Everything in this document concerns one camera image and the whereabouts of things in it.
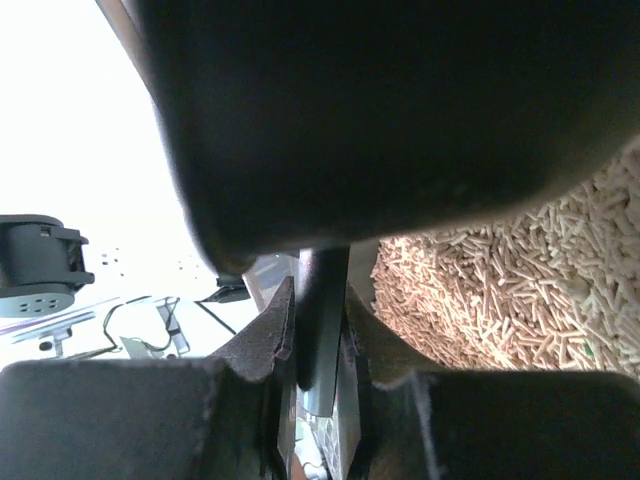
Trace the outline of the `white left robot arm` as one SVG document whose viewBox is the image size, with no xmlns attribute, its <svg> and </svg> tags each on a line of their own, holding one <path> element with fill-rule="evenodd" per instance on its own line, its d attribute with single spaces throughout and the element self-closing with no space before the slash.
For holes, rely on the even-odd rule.
<svg viewBox="0 0 640 480">
<path fill-rule="evenodd" d="M 95 281 L 86 270 L 82 234 L 45 215 L 1 217 L 1 316 L 27 319 L 72 306 Z"/>
</svg>

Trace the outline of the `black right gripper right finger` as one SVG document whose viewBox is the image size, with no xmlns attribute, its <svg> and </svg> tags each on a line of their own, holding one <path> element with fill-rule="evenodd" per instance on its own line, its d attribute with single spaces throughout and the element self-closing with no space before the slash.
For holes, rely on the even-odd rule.
<svg viewBox="0 0 640 480">
<path fill-rule="evenodd" d="M 611 372 L 444 369 L 348 289 L 352 479 L 635 479 L 639 385 Z"/>
</svg>

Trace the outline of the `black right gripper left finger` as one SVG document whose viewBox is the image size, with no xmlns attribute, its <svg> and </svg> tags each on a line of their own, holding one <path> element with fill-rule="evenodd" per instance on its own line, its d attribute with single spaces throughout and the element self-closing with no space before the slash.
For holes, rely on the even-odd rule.
<svg viewBox="0 0 640 480">
<path fill-rule="evenodd" d="M 5 479 L 287 479 L 294 283 L 215 354 L 39 360 L 1 373 Z"/>
</svg>

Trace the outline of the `black litter scoop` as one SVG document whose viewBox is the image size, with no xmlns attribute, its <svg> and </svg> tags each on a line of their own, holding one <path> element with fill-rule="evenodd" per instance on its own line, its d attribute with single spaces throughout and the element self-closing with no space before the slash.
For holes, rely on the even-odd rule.
<svg viewBox="0 0 640 480">
<path fill-rule="evenodd" d="M 639 130 L 635 1 L 138 1 L 145 73 L 211 264 L 560 195 Z"/>
</svg>

